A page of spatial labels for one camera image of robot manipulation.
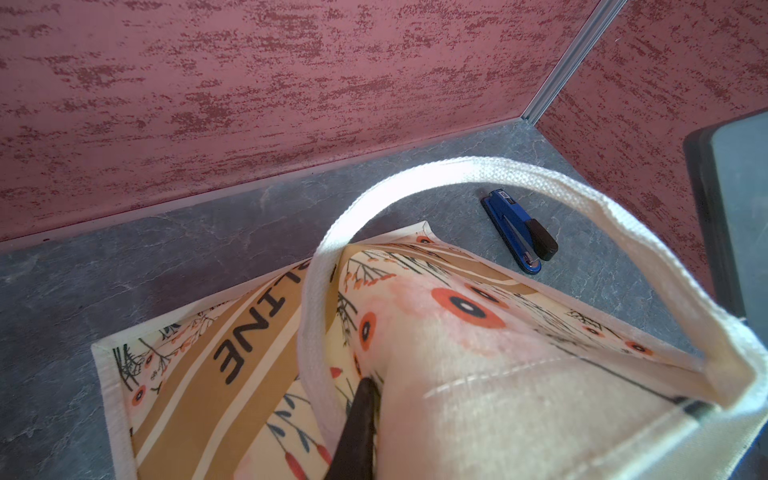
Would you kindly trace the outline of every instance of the blue stapler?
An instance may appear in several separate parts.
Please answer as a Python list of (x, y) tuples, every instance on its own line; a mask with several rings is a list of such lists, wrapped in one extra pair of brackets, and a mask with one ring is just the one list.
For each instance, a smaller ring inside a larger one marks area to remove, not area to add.
[(539, 259), (550, 260), (558, 252), (558, 243), (552, 235), (507, 192), (493, 190), (480, 201), (523, 271), (531, 275), (539, 273)]

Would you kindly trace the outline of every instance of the marble floor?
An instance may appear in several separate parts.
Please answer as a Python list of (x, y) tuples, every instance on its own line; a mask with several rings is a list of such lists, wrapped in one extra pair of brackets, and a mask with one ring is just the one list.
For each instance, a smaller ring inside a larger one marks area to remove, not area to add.
[[(584, 181), (518, 122), (0, 257), (0, 478), (113, 478), (91, 343), (310, 256), (378, 180), (462, 155), (510, 157)], [(495, 188), (462, 184), (408, 197), (358, 238), (428, 220), (443, 240), (519, 271), (478, 201)], [(693, 351), (607, 235), (546, 197), (507, 191), (560, 246), (536, 280)], [(749, 455), (738, 478), (758, 478), (758, 462)]]

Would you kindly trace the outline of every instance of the red textured wall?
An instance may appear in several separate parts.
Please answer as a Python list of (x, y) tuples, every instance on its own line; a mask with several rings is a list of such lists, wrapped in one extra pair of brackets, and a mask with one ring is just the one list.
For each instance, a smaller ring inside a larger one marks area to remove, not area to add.
[(768, 3), (630, 0), (537, 126), (712, 291), (683, 139), (766, 106)]
[(4, 0), (0, 240), (520, 115), (597, 0)]

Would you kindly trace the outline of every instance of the bag handle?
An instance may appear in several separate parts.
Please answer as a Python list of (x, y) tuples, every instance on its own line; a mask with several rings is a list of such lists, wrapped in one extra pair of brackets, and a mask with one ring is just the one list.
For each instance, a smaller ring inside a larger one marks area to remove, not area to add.
[(458, 157), (404, 170), (369, 188), (330, 227), (315, 251), (302, 291), (299, 372), (326, 445), (335, 451), (346, 415), (325, 360), (328, 279), (344, 247), (378, 212), (430, 188), (470, 182), (524, 187), (568, 205), (592, 220), (632, 259), (672, 317), (706, 357), (704, 374), (725, 412), (765, 405), (768, 353), (755, 334), (707, 295), (646, 226), (588, 185), (552, 170), (503, 157)]

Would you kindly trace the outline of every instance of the canvas tote bag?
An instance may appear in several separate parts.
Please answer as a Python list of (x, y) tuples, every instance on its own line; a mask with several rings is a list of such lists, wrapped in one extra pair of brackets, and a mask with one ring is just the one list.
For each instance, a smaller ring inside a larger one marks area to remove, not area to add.
[[(443, 243), (426, 222), (348, 244), (398, 199), (473, 181), (591, 218), (704, 358)], [(322, 478), (362, 377), (382, 395), (380, 478), (727, 478), (768, 415), (766, 350), (646, 227), (590, 187), (505, 158), (390, 177), (312, 259), (92, 351), (120, 479)]]

